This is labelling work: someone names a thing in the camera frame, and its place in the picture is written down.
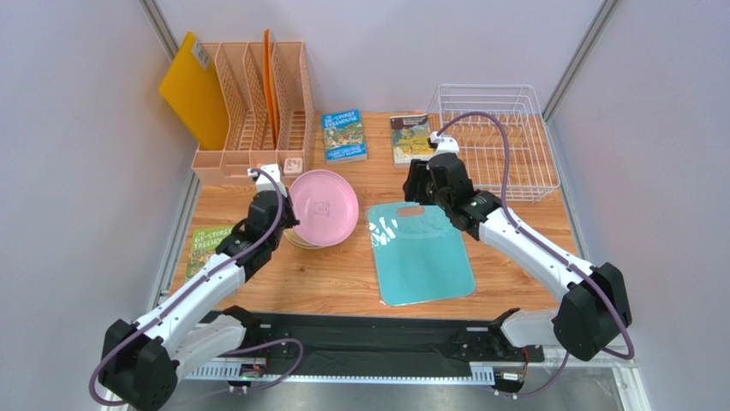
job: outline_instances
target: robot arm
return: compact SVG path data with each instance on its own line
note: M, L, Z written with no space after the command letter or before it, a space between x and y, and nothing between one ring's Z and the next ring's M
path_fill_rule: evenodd
M474 189L456 152L458 149L441 151L428 161L414 160L404 184L405 200L437 205L455 228L516 261L560 301L557 312L510 310L495 320L506 345L517 348L559 343L578 359L590 360L619 334L619 328L575 269L591 273L590 278L628 326L631 310L621 272L609 263L595 267L556 246L513 211L508 216L497 196Z
M216 304L271 260L284 229L298 224L278 166L262 169L274 182L263 178L256 181L258 193L249 205L248 216L220 242L205 266L151 312L132 324L119 319L107 330L102 357L123 347L101 369L99 382L135 408L162 407L185 376L210 359L240 347L247 329L260 324L242 308L232 307L212 323L193 331ZM274 183L284 196L284 209L276 228L261 242L276 221L278 195ZM210 274L245 250L249 250L245 255ZM135 333L137 337L125 345Z

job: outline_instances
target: label sticker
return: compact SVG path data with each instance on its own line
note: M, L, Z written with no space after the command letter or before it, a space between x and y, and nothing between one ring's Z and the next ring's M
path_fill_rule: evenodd
M204 70L208 70L208 63L211 62L211 58L208 56L208 53L206 53L206 49L203 48L203 45L200 43L200 41L196 40L193 48L190 51L193 52L193 56L195 56L195 60L198 61L200 66Z

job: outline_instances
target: book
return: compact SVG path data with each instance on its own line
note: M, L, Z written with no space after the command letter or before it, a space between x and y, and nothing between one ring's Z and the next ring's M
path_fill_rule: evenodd
M328 164L368 159L359 110L325 114L322 116L322 134Z
M185 271L185 282L197 274L203 268L203 265L207 264L208 259L215 254L215 247L230 234L232 228L232 225L228 225L193 230L188 269Z
M159 85L159 93L198 140L201 150L223 150L228 110L208 52L188 32Z
M391 143L393 163L396 167L409 167L410 160L428 160L434 149L428 144L431 124L428 114L391 117Z

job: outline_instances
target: pink bowl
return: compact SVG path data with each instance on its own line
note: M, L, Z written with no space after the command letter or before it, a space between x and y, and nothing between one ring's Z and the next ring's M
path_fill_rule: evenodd
M329 170L302 174L289 189L299 225L294 231L315 246L329 247L344 241L357 225L360 210L352 186Z

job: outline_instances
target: gray wall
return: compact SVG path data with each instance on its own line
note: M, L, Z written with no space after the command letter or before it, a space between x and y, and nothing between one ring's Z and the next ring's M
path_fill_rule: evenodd
M178 40L307 44L318 110L426 110L442 83L522 84L548 101L601 0L159 0Z
M104 332L150 301L194 150L137 2L0 5L0 408L99 409Z
M625 274L656 410L728 409L730 3L625 0L554 120L589 256Z

